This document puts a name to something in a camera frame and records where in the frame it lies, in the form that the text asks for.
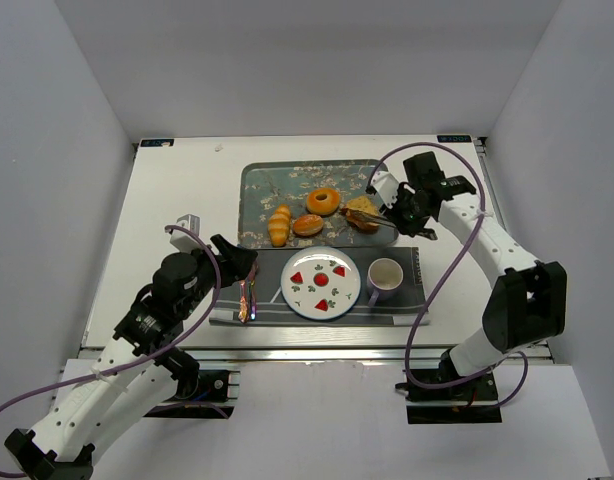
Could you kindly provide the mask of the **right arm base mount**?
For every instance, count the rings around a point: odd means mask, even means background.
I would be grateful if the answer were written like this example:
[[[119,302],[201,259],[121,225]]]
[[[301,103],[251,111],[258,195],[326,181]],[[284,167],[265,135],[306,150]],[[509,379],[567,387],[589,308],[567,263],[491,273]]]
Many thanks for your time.
[[[409,380],[395,385],[405,397],[410,425],[468,425],[502,422],[492,373],[447,389],[423,389]]]

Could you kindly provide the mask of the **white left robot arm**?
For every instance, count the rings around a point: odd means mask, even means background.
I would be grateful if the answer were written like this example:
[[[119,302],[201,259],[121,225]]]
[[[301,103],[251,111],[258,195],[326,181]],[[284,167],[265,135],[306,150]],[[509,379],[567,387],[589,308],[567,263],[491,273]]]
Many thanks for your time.
[[[160,403],[191,402],[200,385],[198,362],[176,345],[183,323],[207,295],[247,278],[254,250],[221,235],[166,256],[137,294],[111,340],[72,383],[67,397],[29,429],[15,429],[4,445],[30,479],[88,479],[113,442]]]

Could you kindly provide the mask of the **brown bread slice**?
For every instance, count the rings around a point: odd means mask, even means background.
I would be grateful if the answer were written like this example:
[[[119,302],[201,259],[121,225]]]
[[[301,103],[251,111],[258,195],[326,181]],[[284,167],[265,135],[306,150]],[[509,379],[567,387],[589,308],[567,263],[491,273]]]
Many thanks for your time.
[[[343,207],[341,212],[345,215],[346,220],[354,225],[359,231],[365,233],[374,233],[379,229],[379,224],[364,220],[362,214],[378,216],[379,210],[372,201],[365,195],[350,199]]]

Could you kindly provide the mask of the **metal serving tongs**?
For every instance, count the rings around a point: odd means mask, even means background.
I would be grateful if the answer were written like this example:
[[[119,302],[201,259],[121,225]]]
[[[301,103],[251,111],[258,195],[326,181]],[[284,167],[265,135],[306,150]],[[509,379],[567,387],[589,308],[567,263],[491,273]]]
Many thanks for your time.
[[[347,212],[351,213],[352,216],[362,220],[365,223],[377,224],[381,226],[386,226],[389,228],[396,229],[396,225],[391,222],[389,219],[384,218],[380,215],[373,215],[361,210],[348,209]]]

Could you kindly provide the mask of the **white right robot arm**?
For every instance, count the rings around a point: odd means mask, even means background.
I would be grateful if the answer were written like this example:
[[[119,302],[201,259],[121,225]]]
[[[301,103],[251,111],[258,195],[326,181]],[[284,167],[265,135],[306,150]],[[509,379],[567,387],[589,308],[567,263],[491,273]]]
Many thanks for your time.
[[[434,219],[462,245],[441,279],[447,281],[462,259],[471,256],[492,288],[481,327],[443,353],[431,381],[419,380],[407,368],[408,384],[427,391],[452,390],[487,374],[509,355],[561,335],[564,267],[539,260],[488,216],[480,178],[446,176],[432,152],[414,155],[403,166],[407,179],[398,187],[398,218]]]

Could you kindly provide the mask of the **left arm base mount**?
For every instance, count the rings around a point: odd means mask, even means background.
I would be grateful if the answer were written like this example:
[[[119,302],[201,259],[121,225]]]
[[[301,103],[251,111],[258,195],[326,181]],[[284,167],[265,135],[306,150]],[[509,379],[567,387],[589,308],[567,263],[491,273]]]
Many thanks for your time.
[[[147,418],[228,419],[239,395],[240,371],[223,364],[199,363],[174,348],[157,360],[175,384],[174,394],[148,413]]]

